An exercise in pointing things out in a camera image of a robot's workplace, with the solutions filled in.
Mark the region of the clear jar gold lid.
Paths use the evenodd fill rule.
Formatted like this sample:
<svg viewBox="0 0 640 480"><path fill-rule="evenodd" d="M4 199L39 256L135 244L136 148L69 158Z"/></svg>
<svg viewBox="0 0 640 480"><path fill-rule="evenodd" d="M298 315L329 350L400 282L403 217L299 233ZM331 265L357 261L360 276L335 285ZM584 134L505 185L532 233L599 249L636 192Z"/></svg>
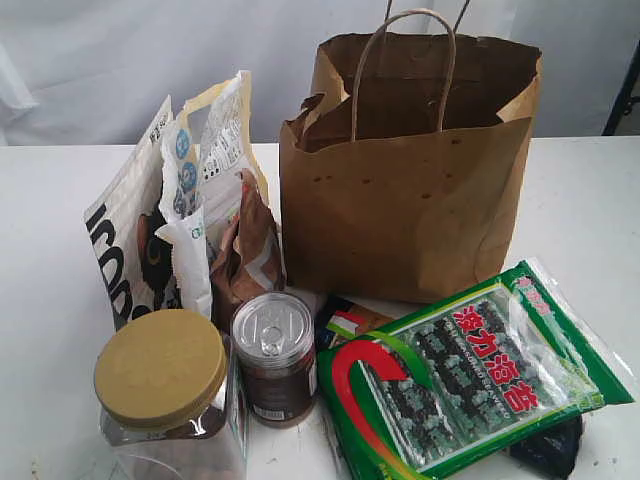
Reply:
<svg viewBox="0 0 640 480"><path fill-rule="evenodd" d="M130 479L244 479L245 395L231 340L206 317L158 310L98 356L100 430Z"/></svg>

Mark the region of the brown paper shopping bag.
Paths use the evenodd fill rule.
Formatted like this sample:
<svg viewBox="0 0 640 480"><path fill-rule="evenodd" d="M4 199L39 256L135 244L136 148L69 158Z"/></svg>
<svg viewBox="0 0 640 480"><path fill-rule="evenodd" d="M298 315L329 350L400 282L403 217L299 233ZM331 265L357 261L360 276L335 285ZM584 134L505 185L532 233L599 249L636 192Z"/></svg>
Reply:
<svg viewBox="0 0 640 480"><path fill-rule="evenodd" d="M342 34L279 140L297 288L432 303L496 275L515 225L542 53L460 34Z"/></svg>

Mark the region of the white backdrop curtain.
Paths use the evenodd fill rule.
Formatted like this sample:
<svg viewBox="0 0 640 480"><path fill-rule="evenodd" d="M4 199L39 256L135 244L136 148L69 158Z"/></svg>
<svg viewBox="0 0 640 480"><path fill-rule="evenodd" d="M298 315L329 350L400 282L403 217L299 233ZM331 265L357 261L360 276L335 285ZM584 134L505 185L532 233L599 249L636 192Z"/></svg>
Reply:
<svg viewBox="0 0 640 480"><path fill-rule="evenodd" d="M308 94L315 51L414 1L5 1L1 141L133 144L175 107L252 74L251 135L278 137ZM431 1L458 30L543 54L538 137L601 133L639 40L635 1Z"/></svg>

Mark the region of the cream printed food pouch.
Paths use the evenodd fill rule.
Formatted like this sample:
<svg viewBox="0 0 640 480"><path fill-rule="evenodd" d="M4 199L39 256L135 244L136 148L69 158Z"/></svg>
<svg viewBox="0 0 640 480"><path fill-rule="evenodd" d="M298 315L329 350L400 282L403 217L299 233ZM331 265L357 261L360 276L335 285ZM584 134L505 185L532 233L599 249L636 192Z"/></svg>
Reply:
<svg viewBox="0 0 640 480"><path fill-rule="evenodd" d="M196 160L197 192L204 210L210 259L219 254L223 233L239 211L244 169L251 171L263 202L269 202L268 183L250 142L251 93L251 72L240 70L233 78L188 99L182 108L187 116L207 111L196 141Z"/></svg>

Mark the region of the black stand frame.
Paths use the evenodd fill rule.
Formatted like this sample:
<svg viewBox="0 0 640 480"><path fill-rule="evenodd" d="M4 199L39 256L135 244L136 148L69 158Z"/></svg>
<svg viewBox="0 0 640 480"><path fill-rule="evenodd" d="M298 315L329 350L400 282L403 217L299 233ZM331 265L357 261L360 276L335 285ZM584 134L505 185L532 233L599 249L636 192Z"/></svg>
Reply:
<svg viewBox="0 0 640 480"><path fill-rule="evenodd" d="M622 118L633 111L633 107L639 103L639 96L633 94L636 82L639 78L639 45L636 45L622 86L616 96L609 117L602 131L602 136L613 136Z"/></svg>

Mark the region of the green seaweed snack package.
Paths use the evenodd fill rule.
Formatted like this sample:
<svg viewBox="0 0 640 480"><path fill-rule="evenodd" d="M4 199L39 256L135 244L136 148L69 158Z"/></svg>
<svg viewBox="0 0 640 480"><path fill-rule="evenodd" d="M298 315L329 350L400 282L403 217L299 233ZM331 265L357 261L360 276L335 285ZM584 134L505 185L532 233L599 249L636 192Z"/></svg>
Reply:
<svg viewBox="0 0 640 480"><path fill-rule="evenodd" d="M318 356L356 479L443 479L639 383L536 260Z"/></svg>

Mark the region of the white blue-dotted snack packet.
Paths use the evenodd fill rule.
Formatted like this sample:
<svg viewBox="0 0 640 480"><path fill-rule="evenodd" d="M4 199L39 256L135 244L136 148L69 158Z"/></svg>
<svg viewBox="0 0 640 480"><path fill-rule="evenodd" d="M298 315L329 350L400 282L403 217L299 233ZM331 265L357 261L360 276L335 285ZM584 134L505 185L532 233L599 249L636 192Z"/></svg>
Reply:
<svg viewBox="0 0 640 480"><path fill-rule="evenodd" d="M162 194L159 210L166 224L156 235L171 246L171 266L183 308L209 319L209 278L204 209L198 193L198 162L189 128L171 121L161 137Z"/></svg>

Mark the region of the white cat food bag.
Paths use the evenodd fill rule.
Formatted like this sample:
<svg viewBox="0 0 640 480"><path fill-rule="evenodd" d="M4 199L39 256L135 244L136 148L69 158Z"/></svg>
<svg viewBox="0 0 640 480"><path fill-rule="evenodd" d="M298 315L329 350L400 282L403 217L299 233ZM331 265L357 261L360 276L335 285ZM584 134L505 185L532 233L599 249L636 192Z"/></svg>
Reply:
<svg viewBox="0 0 640 480"><path fill-rule="evenodd" d="M172 120L166 97L125 164L84 213L117 330L152 311L181 306L172 246L156 235L166 224L159 210L161 136Z"/></svg>

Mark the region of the blue spaghetti package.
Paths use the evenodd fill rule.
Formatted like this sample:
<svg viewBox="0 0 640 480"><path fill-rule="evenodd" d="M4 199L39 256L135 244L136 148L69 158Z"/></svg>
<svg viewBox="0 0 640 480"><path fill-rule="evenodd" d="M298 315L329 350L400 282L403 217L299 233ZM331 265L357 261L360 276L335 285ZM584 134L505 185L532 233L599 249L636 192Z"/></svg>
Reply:
<svg viewBox="0 0 640 480"><path fill-rule="evenodd" d="M314 319L316 350L336 347L392 320L346 298L329 295ZM567 479L575 468L583 432L584 422L578 416L531 434L505 452L549 479Z"/></svg>

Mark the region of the brown can silver lid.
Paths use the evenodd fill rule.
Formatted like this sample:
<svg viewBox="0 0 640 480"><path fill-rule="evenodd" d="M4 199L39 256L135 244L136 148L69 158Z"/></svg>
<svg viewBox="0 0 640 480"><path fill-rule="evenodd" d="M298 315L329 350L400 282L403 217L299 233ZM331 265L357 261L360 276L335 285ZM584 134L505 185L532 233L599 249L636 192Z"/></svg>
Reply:
<svg viewBox="0 0 640 480"><path fill-rule="evenodd" d="M250 410L273 427L299 423L317 389L314 324L305 302L277 291L248 300L234 314L231 337Z"/></svg>

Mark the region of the brown crumpled snack bag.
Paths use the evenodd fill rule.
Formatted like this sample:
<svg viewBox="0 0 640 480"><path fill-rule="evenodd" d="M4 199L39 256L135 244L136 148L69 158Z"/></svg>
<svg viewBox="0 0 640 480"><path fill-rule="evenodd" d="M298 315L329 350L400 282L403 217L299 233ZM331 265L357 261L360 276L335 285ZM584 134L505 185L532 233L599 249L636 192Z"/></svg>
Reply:
<svg viewBox="0 0 640 480"><path fill-rule="evenodd" d="M213 322L226 334L235 311L246 301L284 289L285 277L276 222L262 200L252 172L240 173L238 213L222 236L221 250L211 267Z"/></svg>

